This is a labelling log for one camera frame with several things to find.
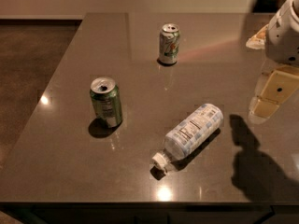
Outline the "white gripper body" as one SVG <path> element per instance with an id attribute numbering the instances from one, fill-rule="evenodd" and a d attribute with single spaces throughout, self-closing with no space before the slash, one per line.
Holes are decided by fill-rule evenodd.
<path id="1" fill-rule="evenodd" d="M 265 51 L 276 63 L 299 65 L 299 19 L 293 6 L 282 7 L 269 22 Z"/>

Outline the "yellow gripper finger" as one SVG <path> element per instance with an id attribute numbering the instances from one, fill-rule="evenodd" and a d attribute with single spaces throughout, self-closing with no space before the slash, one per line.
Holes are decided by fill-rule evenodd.
<path id="1" fill-rule="evenodd" d="M 262 124 L 299 89 L 299 68 L 281 65 L 260 75 L 249 105 L 249 121 Z"/>
<path id="2" fill-rule="evenodd" d="M 264 49 L 267 29 L 268 25 L 265 25 L 263 28 L 261 28 L 246 42 L 246 47 L 249 49 Z"/>

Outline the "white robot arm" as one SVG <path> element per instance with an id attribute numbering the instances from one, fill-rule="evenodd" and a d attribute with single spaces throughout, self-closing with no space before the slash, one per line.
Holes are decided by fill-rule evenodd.
<path id="1" fill-rule="evenodd" d="M 246 47 L 265 51 L 249 105 L 249 120 L 262 124 L 299 89 L 299 0 L 286 0 Z"/>

